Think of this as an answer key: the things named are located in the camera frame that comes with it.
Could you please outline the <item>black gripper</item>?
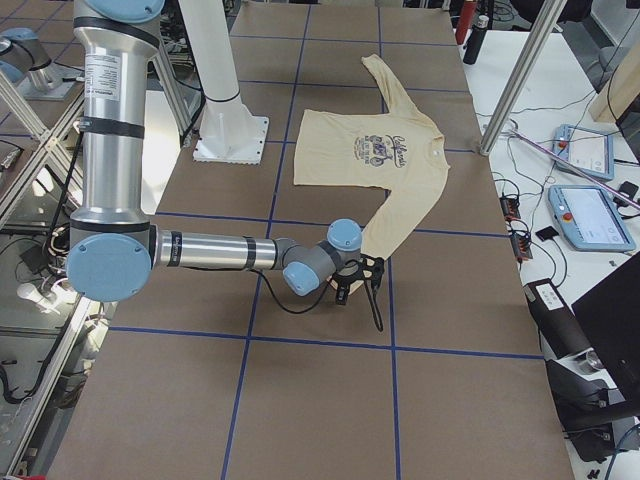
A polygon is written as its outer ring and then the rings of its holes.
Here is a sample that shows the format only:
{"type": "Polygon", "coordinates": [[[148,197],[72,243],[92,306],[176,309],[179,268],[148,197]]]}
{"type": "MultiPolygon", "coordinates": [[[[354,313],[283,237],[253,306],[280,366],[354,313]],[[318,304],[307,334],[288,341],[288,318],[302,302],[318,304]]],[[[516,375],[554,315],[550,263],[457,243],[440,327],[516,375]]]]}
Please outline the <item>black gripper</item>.
{"type": "Polygon", "coordinates": [[[362,254],[359,259],[348,260],[342,270],[334,273],[331,280],[336,284],[335,303],[345,305],[351,286],[361,281],[370,299],[375,300],[384,275],[384,259],[362,254]]]}

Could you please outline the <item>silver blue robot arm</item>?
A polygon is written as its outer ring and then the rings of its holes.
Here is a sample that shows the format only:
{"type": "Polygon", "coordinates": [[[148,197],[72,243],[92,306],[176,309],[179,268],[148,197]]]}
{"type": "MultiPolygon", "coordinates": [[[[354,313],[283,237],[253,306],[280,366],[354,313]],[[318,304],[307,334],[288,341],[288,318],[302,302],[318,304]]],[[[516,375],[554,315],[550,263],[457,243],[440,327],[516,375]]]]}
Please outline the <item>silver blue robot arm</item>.
{"type": "Polygon", "coordinates": [[[66,273],[81,295],[114,302],[137,294],[157,265],[200,271],[279,270],[304,296],[335,284],[344,303],[362,282],[375,295],[384,262],[362,252],[360,226],[334,221],[324,240],[162,230],[141,207],[147,67],[161,51],[159,1],[78,1],[74,32],[85,49],[83,200],[71,218],[66,273]]]}

